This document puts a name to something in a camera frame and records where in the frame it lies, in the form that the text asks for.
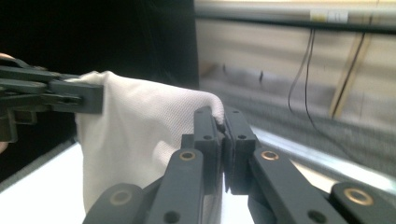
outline dark background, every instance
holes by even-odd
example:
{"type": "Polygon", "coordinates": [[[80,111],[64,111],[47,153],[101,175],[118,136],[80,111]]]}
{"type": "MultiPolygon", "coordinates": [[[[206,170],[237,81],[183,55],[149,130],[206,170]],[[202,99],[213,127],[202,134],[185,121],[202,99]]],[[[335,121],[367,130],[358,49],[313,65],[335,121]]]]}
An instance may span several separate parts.
{"type": "MultiPolygon", "coordinates": [[[[110,70],[198,88],[192,0],[2,1],[0,52],[59,73],[110,70]]],[[[0,154],[0,182],[75,136],[73,114],[37,115],[0,154]]]]}

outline white label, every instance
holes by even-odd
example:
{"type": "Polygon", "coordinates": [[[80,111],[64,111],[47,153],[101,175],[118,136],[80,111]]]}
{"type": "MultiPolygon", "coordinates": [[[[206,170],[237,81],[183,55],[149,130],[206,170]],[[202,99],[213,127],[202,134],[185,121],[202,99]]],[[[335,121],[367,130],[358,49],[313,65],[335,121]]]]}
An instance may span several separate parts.
{"type": "Polygon", "coordinates": [[[347,23],[347,11],[329,11],[327,21],[347,23]]]}
{"type": "Polygon", "coordinates": [[[310,18],[311,21],[347,23],[347,14],[345,10],[315,9],[311,10],[310,18]]]}

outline black metal bracket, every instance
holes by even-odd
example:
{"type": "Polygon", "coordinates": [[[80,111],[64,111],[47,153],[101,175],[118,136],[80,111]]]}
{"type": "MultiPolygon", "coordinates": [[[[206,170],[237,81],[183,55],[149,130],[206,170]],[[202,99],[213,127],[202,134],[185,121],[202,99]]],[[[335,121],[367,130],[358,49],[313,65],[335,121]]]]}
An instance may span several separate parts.
{"type": "Polygon", "coordinates": [[[35,124],[36,112],[102,113],[103,86],[64,81],[71,77],[0,58],[0,142],[16,142],[16,124],[35,124]]]}
{"type": "Polygon", "coordinates": [[[145,189],[125,184],[108,189],[84,224],[202,223],[203,198],[216,194],[222,165],[232,194],[248,195],[257,224],[396,221],[395,209],[366,186],[339,183],[330,195],[311,186],[286,154],[260,145],[239,110],[225,108],[225,126],[220,139],[210,108],[196,110],[194,134],[182,136],[162,179],[145,189]]]}

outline black cable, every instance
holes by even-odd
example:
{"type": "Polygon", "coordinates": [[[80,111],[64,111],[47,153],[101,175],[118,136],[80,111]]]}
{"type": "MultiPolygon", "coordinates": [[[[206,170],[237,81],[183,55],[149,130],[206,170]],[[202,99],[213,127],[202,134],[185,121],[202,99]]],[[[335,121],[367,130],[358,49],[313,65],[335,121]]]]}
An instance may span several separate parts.
{"type": "Polygon", "coordinates": [[[309,40],[308,40],[308,44],[306,45],[306,50],[305,50],[305,54],[304,54],[304,57],[303,57],[303,61],[301,62],[301,65],[300,65],[300,68],[299,68],[299,70],[298,70],[298,72],[297,72],[297,75],[296,75],[296,77],[294,78],[293,83],[291,84],[290,89],[289,89],[288,106],[289,106],[289,111],[290,111],[291,114],[293,114],[294,116],[297,116],[297,115],[296,115],[296,114],[294,113],[294,111],[291,109],[291,106],[290,106],[290,98],[291,98],[291,94],[293,93],[294,88],[295,88],[295,86],[296,86],[296,84],[297,84],[297,81],[298,81],[298,79],[300,79],[301,73],[303,72],[304,64],[305,64],[305,61],[306,61],[306,58],[307,58],[308,52],[309,52],[309,46],[311,45],[311,41],[312,41],[312,34],[313,34],[313,30],[311,30],[311,32],[310,32],[310,34],[309,34],[309,40]]]}
{"type": "Polygon", "coordinates": [[[354,161],[358,164],[361,164],[358,160],[356,160],[356,158],[351,155],[340,143],[336,142],[334,139],[332,139],[329,135],[327,135],[326,133],[322,132],[320,129],[318,129],[317,125],[315,124],[315,122],[312,120],[311,115],[309,114],[309,110],[308,110],[308,103],[307,103],[307,87],[308,87],[308,79],[309,79],[309,66],[311,64],[311,59],[312,59],[312,52],[314,50],[314,42],[315,42],[315,30],[312,31],[311,30],[311,34],[312,34],[312,39],[310,41],[310,50],[309,50],[309,56],[308,56],[308,62],[306,63],[306,76],[305,76],[305,87],[304,87],[304,95],[305,95],[305,99],[304,99],[304,104],[305,104],[305,112],[306,115],[308,116],[309,121],[311,122],[312,127],[320,134],[322,135],[324,138],[326,138],[329,142],[333,143],[336,147],[338,147],[339,149],[341,149],[344,154],[347,156],[348,159],[350,159],[351,161],[354,161]]]}

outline white mesh fabric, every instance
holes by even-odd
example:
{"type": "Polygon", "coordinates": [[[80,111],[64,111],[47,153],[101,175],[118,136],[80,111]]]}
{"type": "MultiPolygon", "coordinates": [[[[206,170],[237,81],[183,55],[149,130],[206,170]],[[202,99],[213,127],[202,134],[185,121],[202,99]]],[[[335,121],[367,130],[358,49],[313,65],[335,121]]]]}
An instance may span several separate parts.
{"type": "MultiPolygon", "coordinates": [[[[170,156],[180,148],[181,135],[193,133],[196,109],[209,105],[216,122],[223,123],[223,105],[211,93],[119,77],[111,72],[93,72],[69,81],[105,87],[102,115],[76,117],[84,155],[86,211],[115,184],[144,188],[161,177],[170,156]]],[[[204,223],[213,206],[219,205],[213,196],[205,197],[204,223]]]]}

